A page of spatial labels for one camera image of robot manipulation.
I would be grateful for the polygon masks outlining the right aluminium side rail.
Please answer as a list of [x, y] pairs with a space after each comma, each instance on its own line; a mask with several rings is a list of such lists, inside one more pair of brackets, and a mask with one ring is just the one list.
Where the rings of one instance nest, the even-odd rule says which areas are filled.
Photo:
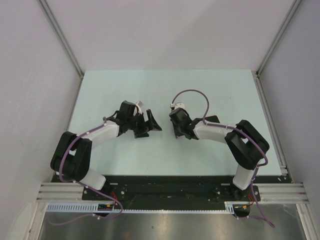
[[273, 147], [275, 150], [275, 154], [276, 154], [276, 157], [278, 159], [278, 163], [279, 163], [279, 166], [281, 169], [281, 173], [283, 176], [290, 176], [290, 171], [289, 171], [289, 168], [287, 165], [286, 157], [285, 157], [285, 154], [284, 154], [284, 151], [282, 148], [282, 144], [280, 142], [280, 139], [279, 139], [279, 136], [277, 133], [275, 122], [274, 122], [274, 119], [272, 116], [272, 112], [271, 112], [269, 103], [267, 101], [265, 91], [262, 86], [261, 79], [255, 71], [252, 71], [251, 73], [252, 73], [252, 76], [254, 79], [254, 83], [255, 83], [255, 86], [257, 89], [258, 96], [260, 98], [260, 102], [261, 102], [263, 112], [264, 112], [264, 115], [266, 118], [266, 122], [267, 122], [268, 129], [270, 132], [270, 136], [271, 136], [272, 144], [273, 144]]

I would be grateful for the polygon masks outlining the aluminium corner post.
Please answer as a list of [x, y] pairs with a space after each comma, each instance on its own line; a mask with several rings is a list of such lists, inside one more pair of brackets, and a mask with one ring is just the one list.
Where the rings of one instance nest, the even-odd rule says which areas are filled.
[[42, 10], [45, 18], [47, 19], [49, 25], [51, 26], [54, 34], [57, 37], [57, 40], [59, 41], [60, 45], [62, 46], [62, 49], [64, 50], [66, 56], [70, 60], [74, 70], [76, 71], [79, 78], [82, 80], [84, 77], [84, 71], [82, 70], [79, 61], [77, 60], [74, 51], [72, 50], [57, 18], [55, 17], [54, 12], [52, 11], [49, 3], [47, 0], [37, 0], [36, 1]]
[[302, 5], [302, 3], [304, 2], [304, 0], [294, 0], [287, 12], [287, 14], [285, 15], [279, 29], [277, 30], [274, 38], [272, 39], [272, 42], [270, 44], [270, 46], [267, 49], [266, 54], [264, 55], [261, 63], [259, 64], [257, 70], [255, 71], [255, 75], [259, 78], [261, 76], [261, 74], [263, 73], [267, 63], [269, 62], [269, 60], [271, 59], [272, 55], [274, 54], [277, 46], [279, 45], [279, 43], [281, 42], [282, 38], [284, 37], [287, 29], [289, 28], [293, 18], [295, 17], [296, 13], [299, 11], [300, 6]]

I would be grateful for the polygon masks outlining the left aluminium corner post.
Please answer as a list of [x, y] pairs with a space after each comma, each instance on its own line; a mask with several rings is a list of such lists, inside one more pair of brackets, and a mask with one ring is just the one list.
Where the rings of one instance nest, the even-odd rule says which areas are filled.
[[79, 78], [82, 80], [84, 77], [84, 71], [82, 70], [79, 61], [77, 60], [74, 51], [72, 50], [57, 18], [55, 17], [54, 12], [52, 11], [49, 3], [47, 0], [37, 0], [36, 1], [42, 10], [45, 18], [47, 19], [49, 25], [51, 26], [54, 34], [57, 37], [57, 40], [59, 41], [60, 45], [62, 46], [62, 49], [64, 50], [66, 56], [70, 60], [74, 70], [76, 71]]

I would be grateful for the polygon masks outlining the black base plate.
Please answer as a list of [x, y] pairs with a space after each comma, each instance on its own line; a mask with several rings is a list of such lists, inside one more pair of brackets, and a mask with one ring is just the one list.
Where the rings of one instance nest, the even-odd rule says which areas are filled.
[[236, 190], [231, 186], [232, 176], [108, 176], [100, 190], [124, 203], [137, 197], [156, 199], [206, 198], [214, 202], [247, 201], [256, 196], [260, 199], [257, 184], [289, 184], [287, 175], [257, 176], [250, 187]]

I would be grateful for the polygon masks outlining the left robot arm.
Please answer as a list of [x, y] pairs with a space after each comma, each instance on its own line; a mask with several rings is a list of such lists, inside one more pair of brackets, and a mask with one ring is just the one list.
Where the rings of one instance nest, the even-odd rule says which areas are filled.
[[100, 125], [81, 134], [65, 131], [50, 162], [50, 168], [58, 174], [59, 180], [93, 188], [93, 194], [98, 199], [107, 199], [111, 188], [105, 184], [106, 177], [90, 167], [92, 151], [127, 131], [132, 131], [136, 139], [148, 137], [150, 131], [161, 131], [150, 109], [146, 110], [145, 120], [141, 106], [140, 101], [132, 103], [125, 100], [113, 115], [103, 117]]

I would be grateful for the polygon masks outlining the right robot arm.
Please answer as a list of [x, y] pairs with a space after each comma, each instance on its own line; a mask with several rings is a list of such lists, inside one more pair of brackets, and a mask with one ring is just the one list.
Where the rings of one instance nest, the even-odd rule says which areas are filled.
[[188, 140], [211, 140], [226, 144], [235, 161], [237, 170], [230, 184], [231, 196], [242, 201], [249, 194], [258, 168], [269, 163], [266, 156], [269, 143], [247, 120], [236, 125], [219, 122], [216, 115], [191, 119], [182, 106], [171, 106], [169, 114], [175, 136]]

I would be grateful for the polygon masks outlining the aluminium front rail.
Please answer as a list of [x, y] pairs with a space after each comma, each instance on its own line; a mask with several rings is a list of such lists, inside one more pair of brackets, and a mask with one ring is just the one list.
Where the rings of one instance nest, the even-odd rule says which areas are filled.
[[[256, 194], [265, 204], [308, 204], [305, 187], [302, 183], [255, 183]], [[36, 197], [40, 202], [82, 201], [88, 189], [77, 183], [42, 183]]]

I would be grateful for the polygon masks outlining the right aluminium corner post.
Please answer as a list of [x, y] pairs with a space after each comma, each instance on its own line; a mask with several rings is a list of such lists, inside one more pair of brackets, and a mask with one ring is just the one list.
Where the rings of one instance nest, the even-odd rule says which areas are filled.
[[279, 45], [279, 43], [281, 42], [282, 38], [284, 37], [287, 29], [289, 28], [293, 18], [295, 17], [296, 13], [299, 11], [300, 6], [302, 5], [302, 3], [304, 2], [304, 0], [294, 0], [287, 12], [287, 14], [285, 15], [279, 29], [277, 30], [274, 38], [272, 39], [272, 42], [270, 44], [270, 46], [267, 49], [266, 54], [264, 55], [261, 63], [259, 64], [257, 70], [255, 71], [255, 75], [259, 78], [261, 76], [261, 74], [263, 73], [267, 63], [269, 62], [269, 60], [271, 59], [272, 55], [274, 54], [277, 46]]

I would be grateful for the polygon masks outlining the clear phone case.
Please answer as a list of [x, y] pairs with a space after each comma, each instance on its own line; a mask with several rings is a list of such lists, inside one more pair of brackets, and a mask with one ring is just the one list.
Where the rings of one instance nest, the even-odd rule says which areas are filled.
[[[206, 117], [204, 118], [204, 120], [205, 120], [206, 122], [214, 123], [214, 124], [219, 124], [219, 123], [220, 123], [219, 118], [218, 118], [217, 115], [206, 116]], [[203, 118], [195, 118], [194, 121], [195, 121], [196, 123], [203, 122]]]

